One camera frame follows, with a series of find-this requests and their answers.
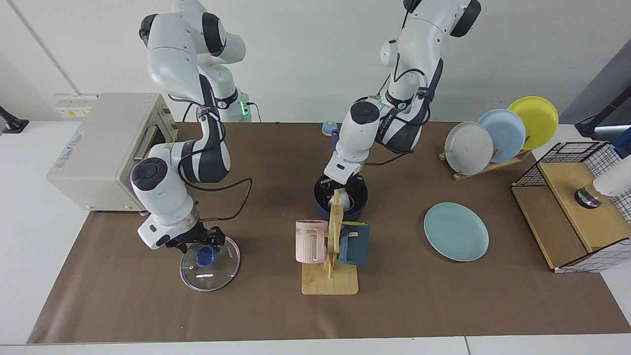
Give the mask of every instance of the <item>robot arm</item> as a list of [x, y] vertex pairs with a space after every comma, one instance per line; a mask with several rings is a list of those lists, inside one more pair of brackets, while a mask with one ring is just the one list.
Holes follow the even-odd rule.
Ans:
[[[324, 170], [339, 184], [362, 170], [373, 141], [395, 153], [413, 151], [442, 74], [444, 39], [447, 34], [465, 35], [481, 10], [478, 0], [405, 0], [404, 6], [408, 13], [398, 40], [386, 42], [381, 50], [391, 71], [385, 100], [368, 98], [351, 106]], [[368, 122], [361, 112], [369, 111]]]
[[173, 10], [147, 16], [141, 24], [147, 68], [162, 90], [199, 106], [196, 114], [203, 136], [154, 146], [134, 167], [131, 183], [151, 212], [138, 229], [141, 239], [151, 249], [166, 245], [186, 252], [187, 243], [223, 244], [219, 228], [203, 227], [185, 182], [218, 183], [230, 171], [220, 118], [238, 121], [244, 116], [242, 93], [221, 64], [243, 60], [245, 44], [196, 0], [176, 0]]

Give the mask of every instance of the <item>teal plate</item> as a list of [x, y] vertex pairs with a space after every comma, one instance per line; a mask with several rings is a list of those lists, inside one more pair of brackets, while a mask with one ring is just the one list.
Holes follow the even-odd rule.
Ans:
[[457, 262], [472, 262], [488, 249], [488, 231], [472, 210], [452, 202], [434, 205], [423, 223], [436, 251]]

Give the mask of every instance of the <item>yellow plate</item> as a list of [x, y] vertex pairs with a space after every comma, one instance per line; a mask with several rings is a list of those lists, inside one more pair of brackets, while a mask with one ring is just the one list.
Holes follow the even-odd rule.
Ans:
[[523, 150], [532, 150], [548, 143], [558, 126], [558, 112], [554, 105], [539, 96], [527, 96], [513, 102], [509, 110], [515, 112], [526, 127]]

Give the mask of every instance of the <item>dark blue mug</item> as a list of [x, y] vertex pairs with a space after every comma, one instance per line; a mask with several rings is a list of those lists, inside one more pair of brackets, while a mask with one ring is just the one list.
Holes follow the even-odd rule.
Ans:
[[338, 261], [361, 266], [368, 262], [370, 226], [361, 222], [342, 222]]

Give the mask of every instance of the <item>gray wall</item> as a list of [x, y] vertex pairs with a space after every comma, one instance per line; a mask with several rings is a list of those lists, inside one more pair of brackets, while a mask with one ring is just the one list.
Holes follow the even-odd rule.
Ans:
[[[577, 123], [602, 111], [631, 85], [631, 40], [603, 68], [595, 79], [563, 111], [561, 123]], [[631, 99], [622, 104], [601, 124], [631, 124]]]

